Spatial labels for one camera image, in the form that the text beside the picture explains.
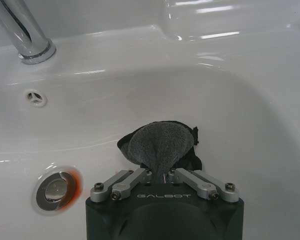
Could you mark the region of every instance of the sink basin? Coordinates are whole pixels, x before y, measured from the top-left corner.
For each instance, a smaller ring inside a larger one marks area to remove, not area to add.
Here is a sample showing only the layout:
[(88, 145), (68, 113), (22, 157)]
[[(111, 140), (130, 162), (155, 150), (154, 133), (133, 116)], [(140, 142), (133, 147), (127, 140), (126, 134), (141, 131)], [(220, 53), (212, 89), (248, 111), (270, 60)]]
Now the sink basin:
[[(164, 120), (197, 126), (204, 170), (236, 184), (243, 239), (300, 237), (300, 27), (276, 19), (248, 29), (231, 14), (237, 28), (222, 20), (219, 32), (204, 33), (191, 28), (193, 1), (167, 2), (178, 7), (166, 6), (176, 18), (165, 25), (56, 39), (56, 55), (38, 65), (0, 47), (0, 240), (86, 239), (90, 188), (137, 168), (117, 141)], [(193, 19), (209, 19), (201, 16)], [(43, 214), (34, 189), (61, 167), (79, 172), (82, 191), (67, 209)]]

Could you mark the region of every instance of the gray cloth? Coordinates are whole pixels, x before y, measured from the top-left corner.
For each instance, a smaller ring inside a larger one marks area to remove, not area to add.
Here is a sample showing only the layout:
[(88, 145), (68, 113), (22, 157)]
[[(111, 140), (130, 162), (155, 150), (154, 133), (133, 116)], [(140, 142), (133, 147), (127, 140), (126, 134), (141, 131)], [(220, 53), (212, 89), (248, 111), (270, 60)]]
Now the gray cloth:
[(119, 148), (130, 162), (146, 165), (154, 183), (162, 183), (164, 174), (195, 144), (189, 129), (176, 122), (153, 122), (131, 134)]

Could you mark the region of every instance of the metal linkage arm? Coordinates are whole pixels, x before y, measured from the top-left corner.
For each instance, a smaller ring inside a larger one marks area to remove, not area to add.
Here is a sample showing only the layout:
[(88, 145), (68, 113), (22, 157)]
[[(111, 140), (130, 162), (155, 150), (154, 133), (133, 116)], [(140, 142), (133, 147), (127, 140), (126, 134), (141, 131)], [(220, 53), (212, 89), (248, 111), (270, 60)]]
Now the metal linkage arm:
[(95, 203), (100, 203), (105, 201), (109, 197), (113, 185), (123, 181), (128, 176), (130, 176), (130, 174), (131, 171), (121, 170), (116, 175), (112, 176), (107, 181), (105, 181), (104, 183), (102, 182), (96, 183), (94, 187), (91, 188), (90, 191), (91, 201)]
[(138, 168), (122, 182), (112, 187), (111, 199), (122, 200), (130, 197), (131, 190), (138, 183), (146, 183), (151, 180), (152, 173), (144, 168)]
[(217, 189), (213, 184), (201, 180), (183, 168), (177, 168), (174, 171), (173, 182), (189, 185), (197, 192), (200, 198), (206, 200), (217, 200), (219, 197)]
[(223, 183), (222, 181), (206, 174), (201, 170), (195, 170), (192, 172), (197, 178), (207, 181), (216, 186), (220, 197), (229, 203), (236, 203), (239, 201), (239, 191), (236, 189), (236, 186), (233, 183)]

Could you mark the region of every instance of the hex bolt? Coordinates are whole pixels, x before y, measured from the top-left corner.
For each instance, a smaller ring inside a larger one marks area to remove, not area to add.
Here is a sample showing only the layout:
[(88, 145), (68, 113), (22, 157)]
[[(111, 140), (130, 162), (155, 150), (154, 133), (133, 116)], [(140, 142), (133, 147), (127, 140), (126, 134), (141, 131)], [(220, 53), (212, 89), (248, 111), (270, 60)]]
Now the hex bolt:
[(217, 191), (211, 191), (209, 193), (209, 198), (213, 201), (217, 200), (219, 198), (219, 193)]
[(102, 182), (97, 182), (94, 185), (94, 191), (95, 192), (101, 192), (104, 189), (104, 184)]
[(234, 185), (232, 182), (227, 182), (225, 184), (225, 190), (229, 192), (234, 192), (236, 190), (236, 185)]
[(110, 197), (112, 200), (117, 201), (121, 198), (121, 194), (120, 192), (114, 191), (111, 193)]

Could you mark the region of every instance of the chrome faucet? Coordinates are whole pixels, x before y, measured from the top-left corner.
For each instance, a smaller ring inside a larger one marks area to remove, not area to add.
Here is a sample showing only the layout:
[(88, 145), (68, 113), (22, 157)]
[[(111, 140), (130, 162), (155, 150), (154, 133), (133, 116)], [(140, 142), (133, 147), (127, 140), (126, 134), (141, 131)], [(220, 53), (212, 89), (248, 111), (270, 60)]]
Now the chrome faucet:
[(46, 38), (24, 0), (0, 0), (0, 24), (23, 63), (38, 64), (55, 53), (55, 45)]

